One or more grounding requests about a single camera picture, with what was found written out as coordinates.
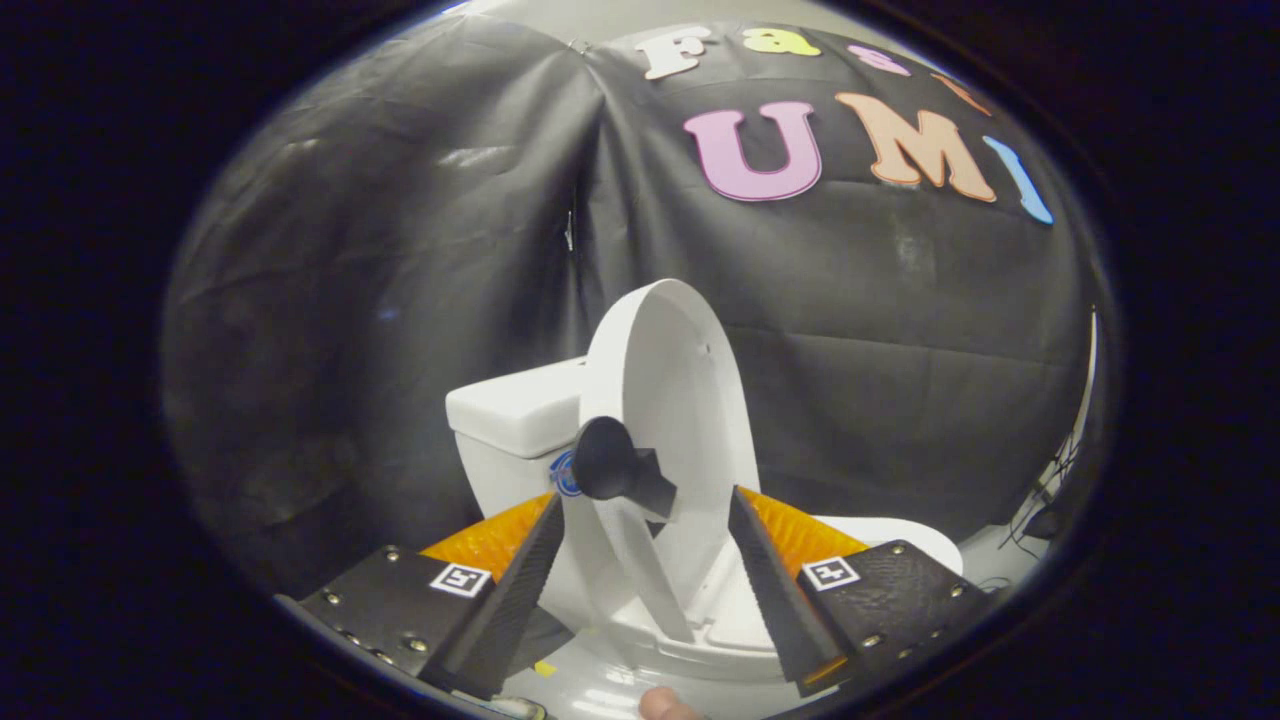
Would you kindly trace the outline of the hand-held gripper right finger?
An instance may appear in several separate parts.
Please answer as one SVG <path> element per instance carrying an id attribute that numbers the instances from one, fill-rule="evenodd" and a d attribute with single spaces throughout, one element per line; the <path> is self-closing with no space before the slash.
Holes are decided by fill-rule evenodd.
<path id="1" fill-rule="evenodd" d="M 741 486 L 728 530 L 783 678 L 804 697 L 893 682 L 989 611 L 987 592 L 913 542 L 868 544 Z"/>

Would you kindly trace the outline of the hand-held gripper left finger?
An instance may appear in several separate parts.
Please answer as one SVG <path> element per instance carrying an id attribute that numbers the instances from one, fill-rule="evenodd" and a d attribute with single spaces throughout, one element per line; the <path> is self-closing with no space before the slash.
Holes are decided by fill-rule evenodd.
<path id="1" fill-rule="evenodd" d="M 497 697 L 564 538 L 547 492 L 420 551 L 374 550 L 276 603 L 300 625 L 410 684 Z"/>

